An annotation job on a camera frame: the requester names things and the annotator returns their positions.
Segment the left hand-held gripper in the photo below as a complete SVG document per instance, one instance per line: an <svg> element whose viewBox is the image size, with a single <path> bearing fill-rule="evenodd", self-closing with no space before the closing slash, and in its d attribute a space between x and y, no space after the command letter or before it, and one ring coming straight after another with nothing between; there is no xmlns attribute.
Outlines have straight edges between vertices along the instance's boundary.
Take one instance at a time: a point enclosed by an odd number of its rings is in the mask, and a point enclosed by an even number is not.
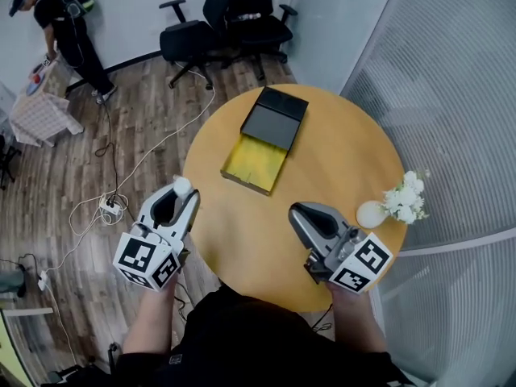
<svg viewBox="0 0 516 387"><path fill-rule="evenodd" d="M183 267L189 250L185 237L191 231L200 206L193 189L180 197L172 185L147 198L138 221L122 233L113 265L131 283L160 292Z"/></svg>

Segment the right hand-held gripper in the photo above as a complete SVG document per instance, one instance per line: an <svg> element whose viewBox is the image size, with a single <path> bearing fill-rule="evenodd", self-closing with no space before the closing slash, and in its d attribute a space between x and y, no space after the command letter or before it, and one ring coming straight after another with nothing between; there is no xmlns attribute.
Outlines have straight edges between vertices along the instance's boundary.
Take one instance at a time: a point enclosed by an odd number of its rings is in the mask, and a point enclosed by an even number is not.
<svg viewBox="0 0 516 387"><path fill-rule="evenodd" d="M393 253L374 233L365 234L358 227L349 227L347 220L331 206L294 203L288 218L310 252L305 268L318 283L330 282L360 294L380 278L393 259Z"/></svg>

